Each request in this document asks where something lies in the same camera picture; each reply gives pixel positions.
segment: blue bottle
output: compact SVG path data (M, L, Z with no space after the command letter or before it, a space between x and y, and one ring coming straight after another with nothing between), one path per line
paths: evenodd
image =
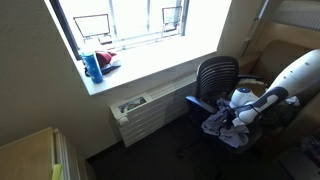
M95 55L95 51L86 50L81 53L82 60L88 69L93 83L98 84L103 81L102 73Z

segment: wooden desk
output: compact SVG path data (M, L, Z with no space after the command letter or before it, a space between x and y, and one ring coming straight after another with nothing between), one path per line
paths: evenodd
M57 129L0 147L0 179L51 180L54 164L62 164L61 180L94 179L88 163Z

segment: armrest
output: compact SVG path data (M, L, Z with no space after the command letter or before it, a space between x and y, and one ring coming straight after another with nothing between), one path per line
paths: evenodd
M210 106L208 103L200 100L200 99L197 99L195 98L194 96L187 96L186 97L187 101L188 102L191 102L199 107L201 107L202 109L208 111L209 113L211 114L215 114L218 112L217 109L215 109L214 107Z

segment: black office chair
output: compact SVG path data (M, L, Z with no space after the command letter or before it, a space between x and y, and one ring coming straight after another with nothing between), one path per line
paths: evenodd
M234 91L238 82L243 78L253 78L259 79L257 76L246 76L238 75L239 65L238 61L229 56L218 56L208 59L200 64L197 71L196 80L196 92L195 96L187 96L187 103L189 106L188 117L191 121L202 130L202 123L212 114L218 112L218 107L216 106L216 100L219 98L230 99L229 95ZM224 147L224 149L229 152L240 154L247 149L249 149L254 142L256 142L262 135L262 129L257 123L247 126L250 133L248 134L249 142L240 146L239 148L234 148L228 144L222 142L217 136L204 134L209 140L212 140L213 145L213 155L215 159L215 164L217 167L217 178L223 179L223 175L219 168L219 164L216 158L215 144L219 144ZM198 142L202 141L204 138L199 139L195 142L191 142L183 147L181 147L177 155L179 158L183 157L183 151Z

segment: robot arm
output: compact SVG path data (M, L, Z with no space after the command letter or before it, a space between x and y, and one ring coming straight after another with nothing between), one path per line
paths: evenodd
M267 107L296 95L318 78L320 78L320 49L310 51L291 63L260 98L252 92L241 92L242 90L238 89L231 98L233 106L240 106L236 108L233 125L250 124Z

